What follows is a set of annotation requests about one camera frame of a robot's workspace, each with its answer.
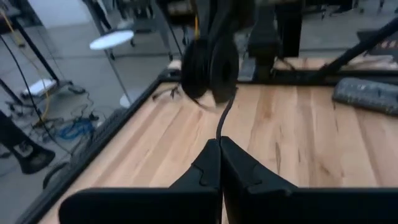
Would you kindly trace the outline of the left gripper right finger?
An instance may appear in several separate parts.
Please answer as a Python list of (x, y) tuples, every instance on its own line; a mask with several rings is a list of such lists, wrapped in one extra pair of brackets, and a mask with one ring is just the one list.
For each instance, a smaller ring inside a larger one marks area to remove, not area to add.
[(298, 187), (223, 136), (221, 184), (229, 224), (369, 221), (398, 224), (398, 188)]

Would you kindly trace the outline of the thin black pole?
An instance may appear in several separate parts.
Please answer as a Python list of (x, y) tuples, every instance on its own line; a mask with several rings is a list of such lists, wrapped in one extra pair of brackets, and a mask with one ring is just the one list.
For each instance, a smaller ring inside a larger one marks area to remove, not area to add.
[(60, 81), (59, 78), (56, 76), (56, 74), (54, 73), (54, 71), (52, 70), (50, 65), (47, 63), (46, 59), (43, 57), (40, 50), (33, 43), (31, 38), (29, 37), (29, 35), (25, 32), (24, 28), (19, 23), (17, 16), (12, 17), (11, 21), (12, 21), (13, 25), (19, 30), (19, 32), (23, 36), (24, 40), (27, 42), (28, 46), (32, 49), (33, 53), (35, 53), (36, 57), (40, 60), (41, 64), (44, 66), (44, 68), (49, 73), (49, 75), (52, 77), (52, 79), (58, 83)]

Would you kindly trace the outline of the black aluminium table frame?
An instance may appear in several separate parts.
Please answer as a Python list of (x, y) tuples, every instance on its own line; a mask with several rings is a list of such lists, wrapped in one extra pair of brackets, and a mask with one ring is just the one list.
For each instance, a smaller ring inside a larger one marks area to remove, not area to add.
[[(159, 76), (98, 139), (75, 156), (19, 224), (60, 224), (62, 202), (90, 188), (170, 187), (210, 139), (229, 137), (298, 187), (398, 188), (398, 116), (332, 100), (343, 78), (398, 85), (398, 63), (361, 54), (398, 29), (398, 17), (336, 60), (289, 58), (236, 82), (217, 105), (189, 98), (176, 77)], [(152, 95), (179, 84), (181, 95)]]

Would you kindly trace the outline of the white round pedestal stand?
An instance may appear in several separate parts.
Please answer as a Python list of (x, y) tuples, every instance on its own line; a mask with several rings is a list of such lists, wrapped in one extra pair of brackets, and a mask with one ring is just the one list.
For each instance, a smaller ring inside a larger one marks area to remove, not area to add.
[(124, 84), (121, 80), (118, 70), (114, 66), (110, 51), (114, 47), (124, 44), (125, 42), (129, 42), (130, 40), (133, 39), (133, 37), (134, 37), (134, 32), (131, 29), (114, 29), (114, 30), (110, 30), (107, 33), (101, 35), (100, 37), (93, 40), (89, 44), (89, 48), (91, 50), (104, 50), (104, 52), (108, 58), (108, 61), (110, 63), (110, 66), (113, 69), (115, 77), (118, 80), (119, 85), (123, 90), (123, 95), (119, 100), (119, 104), (123, 108), (130, 107), (132, 104), (132, 100), (129, 96), (129, 93), (128, 93), (126, 87), (124, 86)]

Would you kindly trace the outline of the white floor plate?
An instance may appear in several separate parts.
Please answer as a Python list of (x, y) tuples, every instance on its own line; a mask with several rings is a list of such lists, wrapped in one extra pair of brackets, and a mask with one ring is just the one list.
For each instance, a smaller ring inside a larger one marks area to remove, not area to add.
[(50, 79), (40, 79), (39, 81), (35, 82), (34, 84), (28, 86), (25, 90), (21, 92), (21, 95), (28, 96), (29, 91), (33, 96), (42, 96), (45, 94), (47, 90), (53, 88), (57, 82), (55, 80)]

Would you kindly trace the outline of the grey clear plastic case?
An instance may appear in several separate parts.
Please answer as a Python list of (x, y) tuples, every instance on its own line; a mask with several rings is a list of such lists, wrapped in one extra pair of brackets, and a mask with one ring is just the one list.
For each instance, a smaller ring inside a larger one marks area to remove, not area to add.
[(398, 116), (398, 85), (343, 78), (336, 84), (332, 100), (389, 116)]

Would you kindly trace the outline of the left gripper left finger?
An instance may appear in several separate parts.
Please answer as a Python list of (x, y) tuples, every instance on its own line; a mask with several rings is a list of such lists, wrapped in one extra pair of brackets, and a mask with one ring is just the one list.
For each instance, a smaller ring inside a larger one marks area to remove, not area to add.
[(221, 224), (221, 149), (210, 139), (170, 186), (90, 188), (67, 197), (60, 224)]

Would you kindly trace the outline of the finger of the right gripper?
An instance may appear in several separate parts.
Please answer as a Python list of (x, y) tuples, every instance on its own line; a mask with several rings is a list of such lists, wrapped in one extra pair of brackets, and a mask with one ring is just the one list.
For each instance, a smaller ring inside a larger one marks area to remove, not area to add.
[(217, 11), (218, 0), (198, 0), (200, 38), (210, 40), (212, 23)]
[(233, 34), (246, 26), (246, 3), (244, 0), (217, 0), (214, 17), (214, 40)]

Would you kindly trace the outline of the black stand foot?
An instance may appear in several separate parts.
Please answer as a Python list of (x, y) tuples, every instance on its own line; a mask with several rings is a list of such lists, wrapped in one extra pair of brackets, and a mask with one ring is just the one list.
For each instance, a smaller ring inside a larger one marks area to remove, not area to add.
[(0, 110), (0, 144), (17, 159), (23, 174), (34, 174), (47, 167), (55, 153), (31, 140)]

